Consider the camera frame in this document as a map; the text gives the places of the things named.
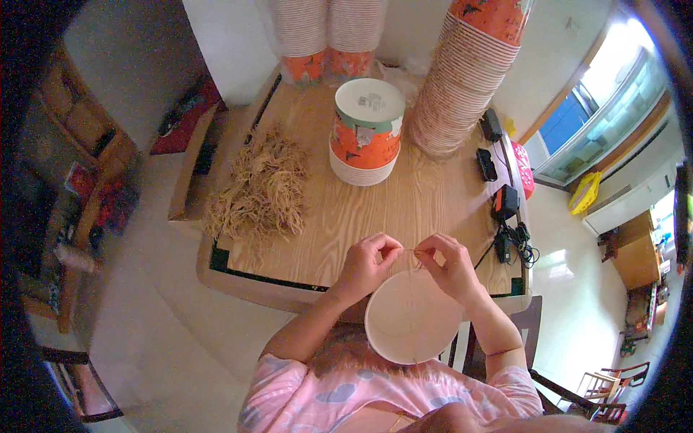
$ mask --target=woman's left hand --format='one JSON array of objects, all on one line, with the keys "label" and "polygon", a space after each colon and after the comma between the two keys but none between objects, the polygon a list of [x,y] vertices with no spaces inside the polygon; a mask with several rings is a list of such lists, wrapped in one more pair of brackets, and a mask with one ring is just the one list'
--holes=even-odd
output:
[{"label": "woman's left hand", "polygon": [[[380,287],[402,251],[402,244],[384,233],[363,238],[349,248],[342,273],[327,292],[347,307],[352,306]],[[381,262],[378,252],[383,257]]]}]

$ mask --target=barcode sticker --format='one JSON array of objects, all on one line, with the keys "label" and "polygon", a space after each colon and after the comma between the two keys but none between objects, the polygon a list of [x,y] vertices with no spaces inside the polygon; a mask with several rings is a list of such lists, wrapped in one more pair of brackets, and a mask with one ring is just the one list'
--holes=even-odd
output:
[{"label": "barcode sticker", "polygon": [[383,97],[378,94],[369,93],[366,96],[358,97],[359,107],[368,107],[373,113],[378,113],[385,108]]}]

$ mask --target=woman's right hand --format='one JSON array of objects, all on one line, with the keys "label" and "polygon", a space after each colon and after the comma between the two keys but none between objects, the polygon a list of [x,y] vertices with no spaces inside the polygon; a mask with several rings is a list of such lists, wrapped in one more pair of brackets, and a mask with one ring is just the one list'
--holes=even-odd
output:
[{"label": "woman's right hand", "polygon": [[[442,266],[435,261],[436,251],[440,251],[445,258]],[[470,290],[481,286],[469,251],[452,236],[433,234],[416,246],[414,255],[428,269],[438,286],[460,303]]]}]

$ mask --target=hand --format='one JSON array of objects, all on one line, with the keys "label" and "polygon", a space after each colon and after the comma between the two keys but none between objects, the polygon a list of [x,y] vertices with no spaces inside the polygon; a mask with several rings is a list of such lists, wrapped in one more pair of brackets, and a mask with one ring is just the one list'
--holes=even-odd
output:
[{"label": "hand", "polygon": [[[363,238],[349,248],[342,273],[327,292],[352,306],[380,287],[402,251],[402,245],[384,233]],[[378,252],[383,257],[380,263]]]},{"label": "hand", "polygon": [[[445,258],[442,266],[433,258],[436,251],[440,251]],[[431,235],[416,246],[414,254],[428,269],[438,286],[458,302],[461,302],[469,290],[481,286],[469,251],[452,236],[440,233]]]}]

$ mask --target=pink shirt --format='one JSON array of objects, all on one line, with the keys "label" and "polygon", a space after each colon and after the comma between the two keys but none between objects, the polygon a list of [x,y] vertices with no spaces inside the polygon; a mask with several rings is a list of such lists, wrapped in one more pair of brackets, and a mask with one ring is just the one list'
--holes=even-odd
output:
[{"label": "pink shirt", "polygon": [[516,366],[499,371],[488,384],[437,360],[416,366],[416,371],[393,375],[355,366],[333,369],[318,378],[301,362],[265,355],[255,368],[238,431],[327,432],[376,401],[416,417],[462,402],[481,425],[543,413],[529,373]]}]

